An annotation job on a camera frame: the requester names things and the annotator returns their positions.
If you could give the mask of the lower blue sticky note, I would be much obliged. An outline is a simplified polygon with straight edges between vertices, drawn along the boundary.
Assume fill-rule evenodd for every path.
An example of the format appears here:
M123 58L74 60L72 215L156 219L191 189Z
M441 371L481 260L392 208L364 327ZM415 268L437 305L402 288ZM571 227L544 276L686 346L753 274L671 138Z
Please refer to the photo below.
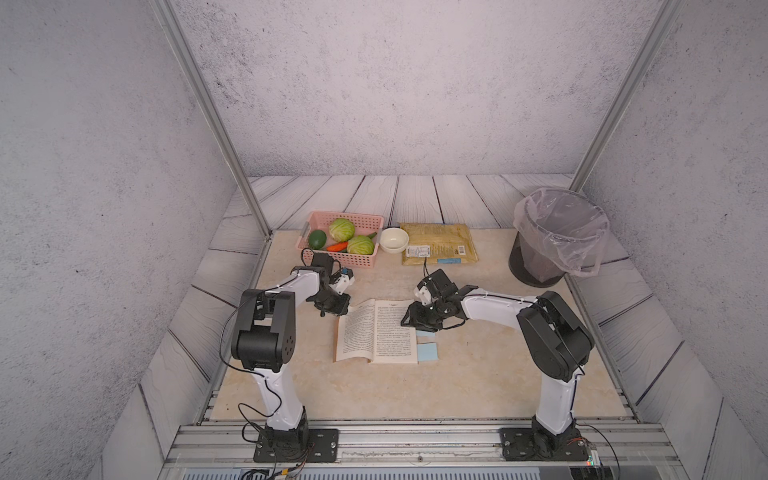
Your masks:
M420 343L417 345L417 361L419 363L437 361L438 359L436 343Z

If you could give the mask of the yellow grain bag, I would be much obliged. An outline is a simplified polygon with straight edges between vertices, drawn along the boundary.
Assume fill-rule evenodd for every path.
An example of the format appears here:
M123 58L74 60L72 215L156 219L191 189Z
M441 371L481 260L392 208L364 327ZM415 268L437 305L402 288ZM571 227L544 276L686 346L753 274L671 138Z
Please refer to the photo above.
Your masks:
M408 246L402 252L404 266L472 264L479 260L470 229L464 224L402 223Z

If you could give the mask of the left aluminium frame post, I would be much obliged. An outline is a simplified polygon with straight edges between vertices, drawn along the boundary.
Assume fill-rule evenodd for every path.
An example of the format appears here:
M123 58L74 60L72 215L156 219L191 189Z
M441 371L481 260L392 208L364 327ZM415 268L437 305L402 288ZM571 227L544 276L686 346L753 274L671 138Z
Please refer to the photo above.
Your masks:
M235 146L207 88L193 51L174 11L172 2L168 0L152 0L150 4L248 210L253 215L261 233L270 239L273 236L272 229L253 192Z

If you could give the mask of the right aluminium frame post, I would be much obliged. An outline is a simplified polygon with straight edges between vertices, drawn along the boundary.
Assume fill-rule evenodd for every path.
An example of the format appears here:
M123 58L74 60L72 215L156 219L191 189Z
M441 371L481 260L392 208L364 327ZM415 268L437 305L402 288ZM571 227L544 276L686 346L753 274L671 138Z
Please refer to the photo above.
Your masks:
M645 39L640 44L634 60L572 177L570 190L577 192L583 190L611 136L620 124L636 90L651 68L664 40L675 24L683 4L684 1L682 0L665 0L661 3Z

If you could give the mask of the dark green avocado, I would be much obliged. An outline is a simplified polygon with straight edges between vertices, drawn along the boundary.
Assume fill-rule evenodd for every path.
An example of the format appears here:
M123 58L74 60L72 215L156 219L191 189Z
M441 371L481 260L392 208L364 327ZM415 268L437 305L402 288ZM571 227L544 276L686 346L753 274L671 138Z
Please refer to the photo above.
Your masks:
M327 234L321 229L313 230L307 237L308 247L312 250L323 250L327 242Z

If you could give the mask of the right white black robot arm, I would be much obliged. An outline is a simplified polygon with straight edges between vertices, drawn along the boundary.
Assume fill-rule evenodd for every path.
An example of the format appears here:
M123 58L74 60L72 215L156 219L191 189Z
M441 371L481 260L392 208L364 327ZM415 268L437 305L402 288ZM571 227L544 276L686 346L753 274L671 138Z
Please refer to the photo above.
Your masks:
M519 330L542 373L539 405L527 428L499 430L507 461L592 462L591 448L574 418L575 395L595 342L590 331L556 292L515 298L473 285L432 294L422 287L400 325L437 332L444 321L482 320Z

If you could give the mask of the brown black paperback book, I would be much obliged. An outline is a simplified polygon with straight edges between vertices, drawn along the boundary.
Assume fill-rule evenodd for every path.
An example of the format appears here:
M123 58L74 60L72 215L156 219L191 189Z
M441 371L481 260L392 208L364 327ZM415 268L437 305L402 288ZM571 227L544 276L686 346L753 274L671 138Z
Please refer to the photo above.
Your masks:
M338 320L335 361L362 358L370 363L417 364L413 327L401 321L410 301L367 300Z

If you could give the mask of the black trash bin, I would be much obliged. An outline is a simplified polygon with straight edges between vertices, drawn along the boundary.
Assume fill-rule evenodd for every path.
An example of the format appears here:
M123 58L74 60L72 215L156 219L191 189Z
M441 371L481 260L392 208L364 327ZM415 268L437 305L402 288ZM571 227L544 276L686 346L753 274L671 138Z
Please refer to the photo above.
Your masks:
M554 286L565 275L553 261L530 246L520 233L515 237L508 266L518 280L536 288Z

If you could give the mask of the white ceramic bowl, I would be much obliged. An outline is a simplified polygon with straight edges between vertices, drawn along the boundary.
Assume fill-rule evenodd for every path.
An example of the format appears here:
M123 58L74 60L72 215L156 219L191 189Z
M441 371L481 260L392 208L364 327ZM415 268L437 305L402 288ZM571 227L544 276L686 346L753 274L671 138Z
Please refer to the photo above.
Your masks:
M405 230L391 227L381 232L379 246L386 253L397 254L406 250L409 241L410 237Z

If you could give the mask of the back green cabbage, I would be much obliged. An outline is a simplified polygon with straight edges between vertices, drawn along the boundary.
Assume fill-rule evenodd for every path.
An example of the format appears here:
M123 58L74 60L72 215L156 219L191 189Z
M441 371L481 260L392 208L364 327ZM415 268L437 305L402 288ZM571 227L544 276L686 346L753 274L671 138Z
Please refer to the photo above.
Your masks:
M356 227L347 218L336 218L328 226L330 237L337 243L348 242L355 236Z

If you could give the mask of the red chili pepper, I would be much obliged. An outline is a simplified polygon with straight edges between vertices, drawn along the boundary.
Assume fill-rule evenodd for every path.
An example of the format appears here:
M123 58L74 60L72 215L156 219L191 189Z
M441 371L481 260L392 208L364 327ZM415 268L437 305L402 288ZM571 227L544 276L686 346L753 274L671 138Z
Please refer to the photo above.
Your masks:
M330 245L325 248L328 252L345 252L347 250L348 243L347 242L340 242L333 245Z

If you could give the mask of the front green cabbage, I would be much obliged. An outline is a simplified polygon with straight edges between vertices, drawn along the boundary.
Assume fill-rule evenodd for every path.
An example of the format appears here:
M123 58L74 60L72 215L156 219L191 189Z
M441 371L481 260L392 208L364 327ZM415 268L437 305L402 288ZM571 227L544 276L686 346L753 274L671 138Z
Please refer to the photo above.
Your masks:
M370 236L354 236L347 242L346 250L353 255L372 255L375 250L373 239Z

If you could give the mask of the aluminium frame post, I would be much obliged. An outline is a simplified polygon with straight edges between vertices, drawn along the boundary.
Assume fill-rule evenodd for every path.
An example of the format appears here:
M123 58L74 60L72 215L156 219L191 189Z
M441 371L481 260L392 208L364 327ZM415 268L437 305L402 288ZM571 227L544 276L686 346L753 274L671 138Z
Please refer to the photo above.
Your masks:
M664 40L675 24L683 4L684 1L682 0L665 0L661 3L645 39L640 44L634 60L572 177L570 190L577 192L583 190L611 136L620 124L636 90L651 68Z
M150 4L248 210L253 215L261 233L270 239L273 236L272 229L253 192L235 146L207 88L193 51L174 11L172 2L168 0L152 0Z

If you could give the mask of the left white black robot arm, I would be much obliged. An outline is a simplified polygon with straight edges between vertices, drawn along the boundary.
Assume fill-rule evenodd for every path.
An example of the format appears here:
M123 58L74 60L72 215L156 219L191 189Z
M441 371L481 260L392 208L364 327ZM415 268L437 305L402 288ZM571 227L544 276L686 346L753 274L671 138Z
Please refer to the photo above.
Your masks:
M268 411L259 427L257 454L274 453L299 459L309 448L306 409L293 382L289 362L297 346L298 306L309 302L322 316L348 312L354 284L351 269L326 253L312 255L311 263L294 267L287 278L265 289L243 293L235 312L231 357L240 370L252 374Z

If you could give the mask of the aluminium mounting rail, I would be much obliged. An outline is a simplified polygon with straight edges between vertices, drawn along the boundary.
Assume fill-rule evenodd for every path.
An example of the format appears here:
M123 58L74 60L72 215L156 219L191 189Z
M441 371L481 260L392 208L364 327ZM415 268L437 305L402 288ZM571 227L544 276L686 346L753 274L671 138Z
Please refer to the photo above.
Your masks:
M336 467L506 467L513 452L511 429L522 419L438 421L317 421L311 428L334 430L330 448ZM165 466L171 468L254 467L257 443L235 422L207 422L179 429ZM579 445L597 455L597 463L628 479L649 467L663 479L687 473L659 424L621 418L580 420Z

